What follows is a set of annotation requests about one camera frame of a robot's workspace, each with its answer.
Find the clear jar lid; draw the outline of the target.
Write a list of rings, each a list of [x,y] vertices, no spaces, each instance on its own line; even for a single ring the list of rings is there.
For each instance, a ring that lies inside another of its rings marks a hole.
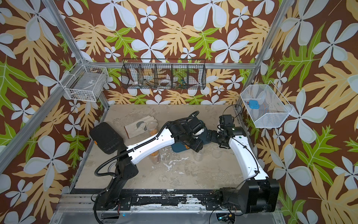
[[[215,159],[219,159],[222,156],[222,151],[220,149],[213,149],[212,150],[212,157]]]

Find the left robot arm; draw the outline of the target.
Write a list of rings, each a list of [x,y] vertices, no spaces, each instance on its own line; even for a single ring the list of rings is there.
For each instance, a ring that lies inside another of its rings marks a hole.
[[[106,154],[117,153],[96,168],[95,176],[111,176],[109,185],[98,193],[94,201],[94,211],[114,209],[119,201],[120,192],[126,182],[135,177],[139,170],[137,164],[150,154],[175,143],[188,146],[196,153],[203,148],[199,138],[205,124],[197,118],[195,111],[186,118],[166,122],[157,134],[137,144],[126,146],[124,139],[106,122],[99,124],[90,136],[95,144]]]

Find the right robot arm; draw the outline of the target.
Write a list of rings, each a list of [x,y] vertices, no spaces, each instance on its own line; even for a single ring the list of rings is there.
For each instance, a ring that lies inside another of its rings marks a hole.
[[[223,113],[217,130],[209,130],[207,138],[219,148],[231,149],[239,163],[243,181],[235,188],[219,190],[219,205],[235,207],[242,214],[274,212],[280,186],[259,164],[242,127],[234,124],[235,117]]]

